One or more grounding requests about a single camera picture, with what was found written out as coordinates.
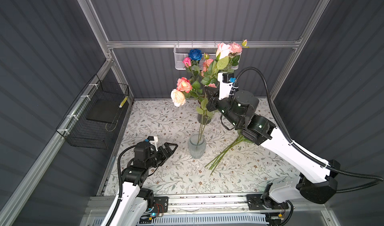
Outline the pink ribbed glass vase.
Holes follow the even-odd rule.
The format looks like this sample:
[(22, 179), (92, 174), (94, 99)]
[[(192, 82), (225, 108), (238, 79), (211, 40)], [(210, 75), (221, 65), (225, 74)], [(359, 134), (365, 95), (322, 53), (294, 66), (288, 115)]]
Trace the pink ribbed glass vase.
[(209, 102), (208, 99), (204, 98), (201, 101), (200, 105), (196, 108), (198, 113), (198, 121), (203, 125), (210, 123), (214, 115), (214, 112), (208, 111), (208, 108), (207, 108), (208, 102)]

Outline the clear ribbed glass vase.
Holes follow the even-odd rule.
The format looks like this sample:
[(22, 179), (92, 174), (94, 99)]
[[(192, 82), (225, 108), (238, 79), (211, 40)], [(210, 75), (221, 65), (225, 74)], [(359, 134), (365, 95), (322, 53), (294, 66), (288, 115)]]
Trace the clear ribbed glass vase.
[(188, 149), (193, 159), (199, 159), (206, 151), (207, 142), (204, 135), (193, 134), (188, 140)]

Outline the cream white artificial rose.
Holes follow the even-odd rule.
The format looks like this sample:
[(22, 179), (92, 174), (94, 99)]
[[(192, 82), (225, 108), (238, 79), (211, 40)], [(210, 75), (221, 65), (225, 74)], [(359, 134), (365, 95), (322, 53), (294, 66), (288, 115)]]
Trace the cream white artificial rose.
[(174, 106), (181, 107), (186, 103), (186, 98), (184, 94), (177, 89), (173, 89), (171, 92), (171, 99), (174, 103)]

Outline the salmon pink artificial rose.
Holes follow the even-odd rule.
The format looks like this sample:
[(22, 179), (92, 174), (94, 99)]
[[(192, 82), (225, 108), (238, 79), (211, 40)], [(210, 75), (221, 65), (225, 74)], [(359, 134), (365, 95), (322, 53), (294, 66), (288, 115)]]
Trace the salmon pink artificial rose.
[(190, 83), (190, 81), (185, 78), (179, 78), (177, 81), (177, 90), (180, 92), (190, 93), (192, 91), (193, 87)]

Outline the magenta pink artificial rose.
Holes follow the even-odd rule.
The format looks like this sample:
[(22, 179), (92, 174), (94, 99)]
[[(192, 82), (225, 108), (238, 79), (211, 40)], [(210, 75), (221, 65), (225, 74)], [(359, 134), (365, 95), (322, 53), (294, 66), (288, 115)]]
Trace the magenta pink artificial rose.
[(183, 64), (186, 68), (190, 68), (192, 66), (192, 61), (190, 59), (190, 57), (186, 57), (184, 60), (183, 60)]

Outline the blue artificial rose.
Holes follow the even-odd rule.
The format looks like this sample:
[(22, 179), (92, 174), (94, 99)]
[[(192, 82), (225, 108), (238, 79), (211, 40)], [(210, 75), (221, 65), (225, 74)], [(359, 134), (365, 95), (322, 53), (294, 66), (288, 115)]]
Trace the blue artificial rose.
[(200, 61), (203, 57), (203, 53), (200, 49), (192, 49), (189, 51), (189, 58), (193, 61)]

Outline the pale pink white rose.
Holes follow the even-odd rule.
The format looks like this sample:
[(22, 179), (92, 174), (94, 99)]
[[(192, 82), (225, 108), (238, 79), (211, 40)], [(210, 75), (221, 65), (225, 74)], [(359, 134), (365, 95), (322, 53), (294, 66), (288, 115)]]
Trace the pale pink white rose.
[[(221, 43), (218, 45), (217, 51), (216, 51), (216, 59), (214, 60), (214, 75), (216, 78), (216, 87), (218, 87), (218, 73), (220, 72), (233, 72), (233, 70), (228, 69), (229, 64), (229, 54), (230, 54), (230, 44)], [(199, 104), (201, 101), (206, 98), (205, 93), (205, 85), (201, 83), (202, 77), (201, 77), (201, 70), (198, 66), (199, 61), (194, 61), (194, 74), (195, 74), (195, 82), (194, 86), (196, 87), (194, 89), (194, 92), (198, 95), (197, 100)]]

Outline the pale pink carnation spray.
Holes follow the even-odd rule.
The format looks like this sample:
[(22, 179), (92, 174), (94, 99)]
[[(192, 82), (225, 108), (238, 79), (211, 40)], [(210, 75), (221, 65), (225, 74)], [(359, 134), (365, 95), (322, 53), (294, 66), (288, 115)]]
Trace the pale pink carnation spray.
[(244, 48), (248, 47), (247, 39), (243, 40), (240, 44), (236, 42), (232, 42), (230, 44), (230, 54), (229, 54), (229, 70), (235, 70), (239, 65), (240, 57)]

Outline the light pink rosebud stem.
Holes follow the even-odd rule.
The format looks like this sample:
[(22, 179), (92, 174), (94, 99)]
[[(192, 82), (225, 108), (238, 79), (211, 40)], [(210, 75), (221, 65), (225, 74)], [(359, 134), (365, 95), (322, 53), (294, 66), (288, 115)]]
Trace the light pink rosebud stem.
[(206, 125), (203, 125), (203, 124), (200, 123), (200, 127), (199, 127), (199, 130), (198, 130), (198, 140), (197, 140), (198, 144), (201, 144), (202, 141), (203, 141), (203, 134), (204, 134), (205, 127), (206, 127)]

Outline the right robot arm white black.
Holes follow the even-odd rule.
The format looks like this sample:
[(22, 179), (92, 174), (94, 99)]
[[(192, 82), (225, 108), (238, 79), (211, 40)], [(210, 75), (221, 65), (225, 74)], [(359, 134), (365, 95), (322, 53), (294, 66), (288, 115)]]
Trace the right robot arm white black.
[(217, 110), (245, 139), (277, 154), (300, 172), (291, 181), (266, 186), (261, 200), (267, 208), (295, 199), (325, 204), (336, 194), (338, 183), (336, 174), (326, 168), (329, 162), (306, 149), (300, 152), (302, 147), (294, 148), (275, 123), (257, 115), (259, 99), (252, 93), (240, 90), (221, 98), (217, 88), (206, 86), (205, 91), (208, 111)]

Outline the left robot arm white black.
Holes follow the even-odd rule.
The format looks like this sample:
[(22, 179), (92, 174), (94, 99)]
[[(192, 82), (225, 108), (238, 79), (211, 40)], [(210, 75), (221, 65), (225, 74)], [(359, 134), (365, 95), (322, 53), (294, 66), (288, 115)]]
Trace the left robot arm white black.
[(165, 212), (163, 206), (156, 203), (153, 190), (144, 189), (143, 184), (150, 176), (150, 170), (164, 165), (177, 148), (177, 144), (168, 142), (157, 146), (157, 138), (150, 136), (123, 150), (117, 159), (119, 190), (103, 226), (150, 223)]

